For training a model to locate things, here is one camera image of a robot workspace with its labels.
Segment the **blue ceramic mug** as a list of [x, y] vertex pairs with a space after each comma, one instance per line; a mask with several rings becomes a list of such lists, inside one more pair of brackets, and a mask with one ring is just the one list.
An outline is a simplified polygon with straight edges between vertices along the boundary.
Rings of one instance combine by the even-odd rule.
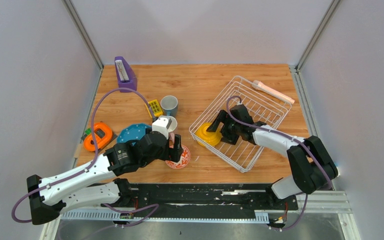
[[166, 95], [160, 101], [160, 106], [164, 116], [176, 117], [178, 113], [179, 102], [173, 95]]

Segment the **white red patterned bowl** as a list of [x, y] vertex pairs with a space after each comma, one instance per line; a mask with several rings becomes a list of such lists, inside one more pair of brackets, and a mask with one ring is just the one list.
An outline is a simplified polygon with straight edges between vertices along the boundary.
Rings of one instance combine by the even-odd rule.
[[182, 144], [181, 147], [183, 149], [183, 153], [180, 156], [179, 162], [172, 162], [172, 161], [166, 160], [165, 163], [168, 167], [177, 170], [177, 169], [182, 169], [189, 164], [191, 160], [191, 152], [184, 144]]

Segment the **yellow toy block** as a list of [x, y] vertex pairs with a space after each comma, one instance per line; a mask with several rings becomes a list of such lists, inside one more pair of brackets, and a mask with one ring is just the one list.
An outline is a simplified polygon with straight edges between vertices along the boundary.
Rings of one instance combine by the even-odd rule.
[[148, 113], [151, 117], [152, 117], [152, 115], [155, 117], [159, 117], [159, 116], [163, 115], [164, 112], [163, 112], [157, 99], [149, 101], [148, 105], [150, 106], [150, 109], [151, 109], [151, 111], [150, 110], [148, 111]]

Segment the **yellow ribbed bowl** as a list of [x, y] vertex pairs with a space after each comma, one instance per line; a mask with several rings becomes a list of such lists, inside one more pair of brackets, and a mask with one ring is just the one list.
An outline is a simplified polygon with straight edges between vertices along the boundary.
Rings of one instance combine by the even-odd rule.
[[215, 147], [221, 142], [222, 134], [220, 132], [209, 132], [207, 129], [211, 126], [210, 122], [203, 123], [195, 132], [195, 135], [204, 141], [206, 144], [209, 144], [212, 147]]

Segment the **orange tape measure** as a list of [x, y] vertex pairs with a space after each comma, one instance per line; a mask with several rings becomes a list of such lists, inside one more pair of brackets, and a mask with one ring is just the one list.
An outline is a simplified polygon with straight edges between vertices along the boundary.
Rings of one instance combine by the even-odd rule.
[[85, 150], [89, 152], [95, 151], [95, 141], [97, 149], [100, 152], [103, 150], [107, 145], [109, 145], [114, 137], [115, 133], [113, 130], [104, 122], [97, 122], [93, 125], [94, 131], [91, 130], [91, 128], [88, 128], [84, 135], [82, 136], [83, 141], [83, 147]]

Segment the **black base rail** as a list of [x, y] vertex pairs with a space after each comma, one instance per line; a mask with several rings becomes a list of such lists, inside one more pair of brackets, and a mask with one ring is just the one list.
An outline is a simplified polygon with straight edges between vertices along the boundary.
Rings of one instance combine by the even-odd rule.
[[299, 208], [296, 196], [278, 200], [264, 183], [133, 183], [110, 206], [140, 210], [138, 218], [210, 222], [257, 220], [257, 211], [274, 211], [262, 222], [276, 228]]

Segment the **blue polka dot plate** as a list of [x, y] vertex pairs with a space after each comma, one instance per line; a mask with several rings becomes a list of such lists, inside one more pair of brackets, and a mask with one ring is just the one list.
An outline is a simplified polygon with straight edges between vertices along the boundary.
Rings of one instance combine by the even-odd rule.
[[133, 141], [131, 143], [132, 146], [135, 145], [135, 141], [140, 140], [146, 133], [147, 129], [151, 129], [152, 127], [145, 123], [135, 123], [126, 128], [124, 128], [118, 137], [116, 138], [116, 144], [123, 144], [128, 141]]

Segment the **purple metronome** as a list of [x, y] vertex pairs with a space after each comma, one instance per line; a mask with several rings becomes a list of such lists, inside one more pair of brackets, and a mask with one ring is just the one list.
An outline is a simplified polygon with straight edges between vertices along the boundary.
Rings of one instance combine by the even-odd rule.
[[114, 65], [116, 68], [117, 84], [121, 93], [128, 93], [129, 90], [136, 91], [138, 88], [138, 79], [131, 66], [122, 56], [114, 58]]

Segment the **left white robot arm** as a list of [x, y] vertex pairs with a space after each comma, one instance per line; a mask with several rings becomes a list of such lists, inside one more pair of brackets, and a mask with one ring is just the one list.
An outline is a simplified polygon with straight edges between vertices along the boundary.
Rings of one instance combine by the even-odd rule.
[[42, 225], [70, 210], [91, 205], [129, 206], [133, 201], [130, 183], [120, 178], [144, 168], [154, 160], [177, 163], [183, 153], [182, 137], [171, 144], [162, 133], [151, 131], [141, 139], [117, 143], [88, 162], [56, 176], [27, 178], [31, 222]]

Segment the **pink ceramic mug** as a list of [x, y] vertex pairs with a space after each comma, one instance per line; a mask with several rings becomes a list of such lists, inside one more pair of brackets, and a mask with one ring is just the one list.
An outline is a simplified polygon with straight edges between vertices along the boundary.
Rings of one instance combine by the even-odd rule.
[[175, 141], [175, 130], [178, 126], [178, 122], [177, 122], [176, 118], [173, 116], [165, 116], [165, 118], [168, 119], [168, 122], [169, 122], [168, 127], [167, 127], [169, 140], [174, 142]]

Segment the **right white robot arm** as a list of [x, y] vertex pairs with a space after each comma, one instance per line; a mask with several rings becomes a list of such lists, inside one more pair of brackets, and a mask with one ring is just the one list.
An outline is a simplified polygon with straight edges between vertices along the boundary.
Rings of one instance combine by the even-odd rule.
[[220, 110], [205, 128], [208, 133], [220, 133], [221, 142], [235, 145], [239, 139], [269, 148], [288, 159], [291, 175], [272, 183], [265, 195], [266, 204], [278, 209], [286, 198], [312, 194], [321, 188], [331, 188], [339, 172], [321, 139], [292, 136], [278, 131], [262, 121], [254, 121], [248, 109], [239, 104], [228, 111]]

